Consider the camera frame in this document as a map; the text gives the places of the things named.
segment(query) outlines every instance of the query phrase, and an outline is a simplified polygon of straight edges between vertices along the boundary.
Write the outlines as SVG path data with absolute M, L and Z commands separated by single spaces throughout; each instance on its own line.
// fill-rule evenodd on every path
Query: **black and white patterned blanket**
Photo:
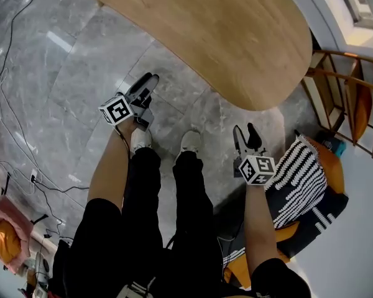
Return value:
M 300 135 L 280 159 L 276 175 L 265 185 L 275 228 L 295 221 L 322 200 L 328 184 L 317 157 L 317 150 Z

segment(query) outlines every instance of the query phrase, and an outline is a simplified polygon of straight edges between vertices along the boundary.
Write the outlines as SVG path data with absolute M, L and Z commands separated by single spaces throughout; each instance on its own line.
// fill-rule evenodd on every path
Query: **black pants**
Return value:
M 125 284 L 135 281 L 147 287 L 153 278 L 154 297 L 194 297 L 196 290 L 218 297 L 223 259 L 213 205 L 205 193 L 203 163 L 185 151 L 173 167 L 177 231 L 171 251 L 163 249 L 159 231 L 159 168 L 156 152 L 140 148 L 129 165 L 122 213 L 107 200 L 87 204 L 65 268 L 68 297 L 116 297 Z

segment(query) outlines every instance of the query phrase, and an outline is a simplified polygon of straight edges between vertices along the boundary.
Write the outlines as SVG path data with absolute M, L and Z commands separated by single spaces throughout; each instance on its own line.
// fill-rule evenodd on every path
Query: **marble tile floor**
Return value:
M 14 14 L 29 0 L 0 0 L 0 69 L 9 43 Z M 0 93 L 0 161 L 26 177 L 30 151 L 46 175 L 43 182 L 60 189 L 88 186 L 111 128 L 97 107 L 118 89 L 145 72 L 160 76 L 152 96 L 154 147 L 162 157 L 159 224 L 163 241 L 175 231 L 176 201 L 172 165 L 182 135 L 202 133 L 206 190 L 216 205 L 242 184 L 233 178 L 232 129 L 252 122 L 277 159 L 293 140 L 293 130 L 313 135 L 315 114 L 301 86 L 281 105 L 249 112 L 225 101 L 160 42 L 129 20 L 95 0 L 34 0 L 14 22 L 12 48 Z M 8 196 L 30 219 L 49 214 L 44 195 L 17 172 Z M 0 191 L 6 174 L 0 167 Z M 64 236 L 74 236 L 83 216 L 88 191 L 48 191 L 54 214 L 63 220 Z M 35 228 L 55 230 L 51 217 Z

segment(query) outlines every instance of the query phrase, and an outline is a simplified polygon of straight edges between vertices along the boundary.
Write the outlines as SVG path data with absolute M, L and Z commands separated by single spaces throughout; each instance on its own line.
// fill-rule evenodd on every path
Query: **black sleeve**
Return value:
M 63 283 L 68 298 L 119 294 L 125 278 L 121 227 L 121 212 L 112 202 L 93 199 L 87 203 L 65 262 Z
M 278 258 L 267 260 L 256 268 L 251 276 L 251 290 L 254 297 L 311 297 L 306 282 Z

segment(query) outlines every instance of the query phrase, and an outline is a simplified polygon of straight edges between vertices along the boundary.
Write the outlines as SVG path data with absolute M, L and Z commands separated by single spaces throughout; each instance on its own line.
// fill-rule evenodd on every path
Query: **wooden rack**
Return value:
M 373 158 L 373 59 L 315 50 L 302 85 L 320 126 Z M 369 137 L 370 144 L 363 144 Z

